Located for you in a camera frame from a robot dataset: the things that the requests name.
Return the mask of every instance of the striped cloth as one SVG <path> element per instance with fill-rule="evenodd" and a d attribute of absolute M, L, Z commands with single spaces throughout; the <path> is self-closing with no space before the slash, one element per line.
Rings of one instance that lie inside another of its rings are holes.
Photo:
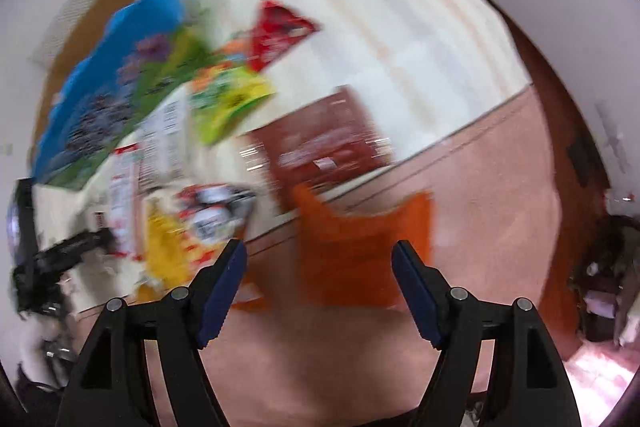
<path fill-rule="evenodd" d="M 252 26 L 260 0 L 201 0 L 207 37 L 219 46 Z M 503 20 L 485 0 L 279 0 L 313 18 L 322 31 L 263 73 L 277 95 L 247 117 L 236 136 L 350 84 L 397 162 L 476 121 L 520 93 L 529 76 Z M 207 182 L 253 182 L 226 140 L 196 152 Z M 332 199 L 373 177 L 328 192 Z M 288 221 L 260 199 L 248 238 Z"/>

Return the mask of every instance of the orange bag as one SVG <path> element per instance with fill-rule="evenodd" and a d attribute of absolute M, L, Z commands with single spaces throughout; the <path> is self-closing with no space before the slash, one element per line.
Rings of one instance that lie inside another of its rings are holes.
<path fill-rule="evenodd" d="M 297 185 L 293 197 L 300 209 L 300 282 L 312 302 L 383 308 L 400 303 L 391 249 L 401 239 L 409 240 L 420 259 L 430 263 L 431 199 L 426 193 L 375 216 L 334 212 L 306 185 Z"/>

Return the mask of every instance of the maroon plastic package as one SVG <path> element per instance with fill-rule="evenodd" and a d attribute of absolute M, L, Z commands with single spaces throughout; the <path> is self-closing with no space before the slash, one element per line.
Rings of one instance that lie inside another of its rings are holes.
<path fill-rule="evenodd" d="M 346 86 L 243 138 L 247 170 L 273 187 L 283 212 L 295 208 L 291 189 L 300 183 L 322 192 L 391 161 L 388 139 Z"/>

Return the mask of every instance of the blue gripper pad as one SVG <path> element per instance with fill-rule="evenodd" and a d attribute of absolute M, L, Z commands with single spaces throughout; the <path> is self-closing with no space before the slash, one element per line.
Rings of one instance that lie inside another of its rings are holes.
<path fill-rule="evenodd" d="M 391 268 L 396 281 L 420 336 L 436 347 L 442 342 L 443 336 L 438 326 L 436 302 L 418 273 L 417 263 L 424 266 L 408 241 L 399 241 L 394 245 L 391 252 Z"/>
<path fill-rule="evenodd" d="M 225 256 L 224 251 L 220 254 L 218 260 L 223 261 L 223 256 Z M 246 248 L 242 241 L 235 241 L 234 251 L 226 263 L 226 266 L 223 266 L 220 277 L 215 286 L 213 286 L 209 298 L 207 298 L 204 304 L 200 330 L 196 336 L 198 349 L 205 347 L 210 340 L 215 339 L 220 334 L 222 324 L 225 322 L 226 313 L 229 311 L 231 303 L 236 296 L 245 270 Z"/>

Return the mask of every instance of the metal screw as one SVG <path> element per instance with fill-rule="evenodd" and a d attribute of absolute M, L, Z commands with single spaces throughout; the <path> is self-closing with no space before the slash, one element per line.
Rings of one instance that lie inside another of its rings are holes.
<path fill-rule="evenodd" d="M 186 299 L 187 295 L 189 295 L 189 289 L 187 286 L 178 286 L 171 291 L 171 298 L 175 301 Z"/>
<path fill-rule="evenodd" d="M 456 301 L 463 301 L 469 296 L 469 292 L 460 286 L 452 288 L 450 293 Z"/>
<path fill-rule="evenodd" d="M 114 312 L 116 310 L 119 310 L 120 308 L 122 308 L 122 301 L 120 299 L 111 299 L 109 302 L 107 302 L 107 309 L 110 312 Z"/>
<path fill-rule="evenodd" d="M 533 309 L 533 303 L 529 299 L 526 299 L 524 297 L 520 297 L 516 304 L 518 305 L 518 308 L 520 308 L 524 312 L 528 312 L 529 310 Z"/>

